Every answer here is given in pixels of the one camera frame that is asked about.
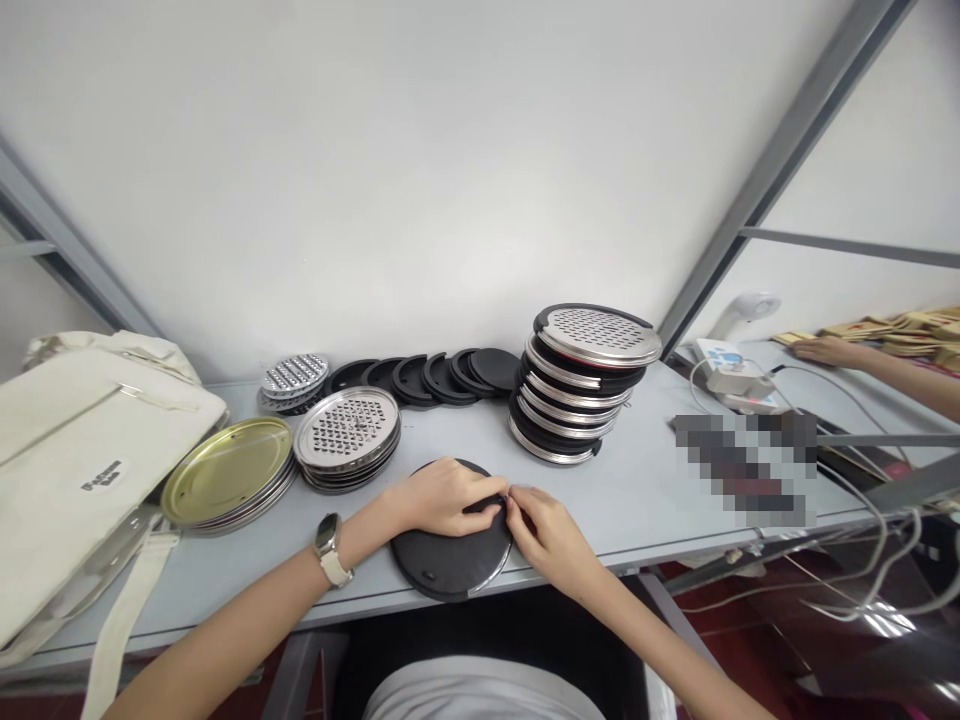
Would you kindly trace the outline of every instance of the wristwatch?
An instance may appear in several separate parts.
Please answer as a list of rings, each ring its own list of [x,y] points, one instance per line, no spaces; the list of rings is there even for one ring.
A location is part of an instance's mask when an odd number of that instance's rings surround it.
[[[317,539],[313,543],[313,549],[320,558],[320,567],[327,574],[330,584],[337,588],[342,588],[353,580],[353,570],[344,570],[340,564],[340,556],[337,555],[342,527],[340,516],[330,513],[317,526]]]

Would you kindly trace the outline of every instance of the person's arm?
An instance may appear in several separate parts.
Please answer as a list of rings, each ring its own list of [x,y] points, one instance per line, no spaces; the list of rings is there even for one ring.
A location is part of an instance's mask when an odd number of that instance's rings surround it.
[[[414,528],[441,535],[484,530],[500,506],[471,514],[463,508],[506,489],[503,478],[485,478],[451,458],[437,460],[344,523],[340,564],[350,570]],[[207,717],[330,587],[313,546],[304,548],[150,663],[110,706],[105,720]]]
[[[524,520],[521,510],[534,525]],[[527,561],[612,630],[702,720],[773,716],[664,625],[593,554],[567,509],[538,488],[510,488],[507,523]]]
[[[954,378],[835,337],[801,340],[790,349],[802,360],[862,370],[945,418],[960,423],[960,382]]]

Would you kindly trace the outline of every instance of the pixelated blur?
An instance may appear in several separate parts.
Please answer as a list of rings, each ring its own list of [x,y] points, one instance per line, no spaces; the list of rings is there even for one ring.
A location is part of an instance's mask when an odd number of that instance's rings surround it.
[[[677,447],[692,474],[744,527],[816,524],[813,415],[678,415]]]

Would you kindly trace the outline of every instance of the gold metal lid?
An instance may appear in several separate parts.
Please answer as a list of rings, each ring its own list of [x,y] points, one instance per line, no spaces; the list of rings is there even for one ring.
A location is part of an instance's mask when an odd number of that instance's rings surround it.
[[[244,505],[269,490],[290,457],[292,438],[276,418],[253,418],[222,430],[173,471],[160,500],[163,514],[193,524]]]

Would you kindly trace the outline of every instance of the hand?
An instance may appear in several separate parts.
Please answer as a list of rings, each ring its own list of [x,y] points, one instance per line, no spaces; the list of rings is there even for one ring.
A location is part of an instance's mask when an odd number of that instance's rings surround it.
[[[815,360],[826,365],[862,370],[878,354],[879,350],[857,345],[837,337],[822,337],[800,340],[790,346],[794,355],[802,360]]]
[[[400,532],[425,530],[462,537],[489,528],[500,504],[488,505],[479,513],[464,513],[463,509],[506,493],[505,478],[487,478],[453,458],[440,458],[386,490],[384,499],[399,520]]]
[[[533,522],[533,532],[521,510]],[[527,561],[564,595],[582,605],[590,589],[600,585],[606,568],[567,508],[543,490],[516,485],[510,488],[507,525]]]

